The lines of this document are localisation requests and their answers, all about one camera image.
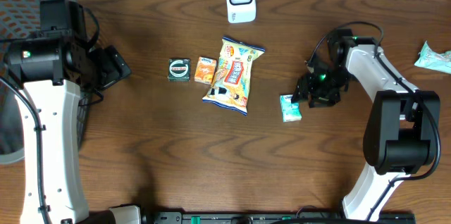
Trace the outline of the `orange Kleenex tissue pack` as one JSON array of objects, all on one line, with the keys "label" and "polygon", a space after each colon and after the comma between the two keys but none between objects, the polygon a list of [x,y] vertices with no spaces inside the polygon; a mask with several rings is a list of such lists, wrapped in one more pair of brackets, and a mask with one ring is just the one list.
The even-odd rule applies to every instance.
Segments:
[{"label": "orange Kleenex tissue pack", "polygon": [[199,57],[194,73],[194,81],[210,85],[214,78],[216,64],[215,59]]}]

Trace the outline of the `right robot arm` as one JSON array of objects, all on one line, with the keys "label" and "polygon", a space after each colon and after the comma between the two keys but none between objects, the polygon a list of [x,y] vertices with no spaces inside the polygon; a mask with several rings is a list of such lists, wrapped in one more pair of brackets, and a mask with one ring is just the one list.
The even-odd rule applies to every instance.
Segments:
[{"label": "right robot arm", "polygon": [[341,216],[348,220],[376,222],[396,188],[431,176],[441,157],[439,96],[406,80],[386,58],[381,41],[356,36],[348,25],[331,30],[320,40],[330,62],[313,51],[291,98],[311,108],[331,107],[355,78],[372,101],[363,136],[366,163],[341,201]]}]

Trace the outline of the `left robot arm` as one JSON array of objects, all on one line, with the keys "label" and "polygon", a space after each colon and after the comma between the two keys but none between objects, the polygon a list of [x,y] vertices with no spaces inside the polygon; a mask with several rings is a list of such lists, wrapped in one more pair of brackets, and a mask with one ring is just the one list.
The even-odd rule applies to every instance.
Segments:
[{"label": "left robot arm", "polygon": [[88,37],[87,8],[69,0],[40,4],[40,29],[12,39],[4,84],[23,125],[25,199],[21,223],[147,223],[136,204],[90,213],[79,171],[78,116],[83,92],[101,93],[130,75],[117,50]]}]

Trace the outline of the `yellow snack chip bag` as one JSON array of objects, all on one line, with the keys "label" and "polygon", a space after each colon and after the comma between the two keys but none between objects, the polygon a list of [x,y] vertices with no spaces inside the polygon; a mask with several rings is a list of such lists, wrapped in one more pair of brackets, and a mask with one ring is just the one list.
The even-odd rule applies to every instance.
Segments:
[{"label": "yellow snack chip bag", "polygon": [[266,50],[230,37],[222,42],[217,71],[202,101],[246,116],[252,64]]}]

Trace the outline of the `green Zam-Buk ointment box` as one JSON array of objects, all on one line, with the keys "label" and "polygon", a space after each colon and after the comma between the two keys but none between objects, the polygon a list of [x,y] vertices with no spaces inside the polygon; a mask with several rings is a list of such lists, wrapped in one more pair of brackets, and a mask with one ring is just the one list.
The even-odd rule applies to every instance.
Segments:
[{"label": "green Zam-Buk ointment box", "polygon": [[168,60],[168,80],[171,82],[189,82],[191,62],[188,58],[172,58]]}]

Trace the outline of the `large wet wipes pack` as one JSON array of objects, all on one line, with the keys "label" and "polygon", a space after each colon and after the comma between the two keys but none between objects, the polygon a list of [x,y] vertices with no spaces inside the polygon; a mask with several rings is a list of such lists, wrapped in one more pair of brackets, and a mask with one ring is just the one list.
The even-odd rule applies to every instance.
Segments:
[{"label": "large wet wipes pack", "polygon": [[425,42],[418,55],[419,57],[414,63],[416,67],[435,70],[447,74],[451,73],[450,51],[439,54],[430,48],[428,42]]}]

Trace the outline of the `green Kleenex tissue pack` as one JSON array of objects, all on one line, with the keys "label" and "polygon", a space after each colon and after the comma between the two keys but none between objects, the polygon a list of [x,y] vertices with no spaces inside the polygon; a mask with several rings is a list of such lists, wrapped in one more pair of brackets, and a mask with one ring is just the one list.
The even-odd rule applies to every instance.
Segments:
[{"label": "green Kleenex tissue pack", "polygon": [[298,103],[292,103],[292,95],[280,95],[280,107],[282,111],[283,122],[293,122],[302,119],[302,114]]}]

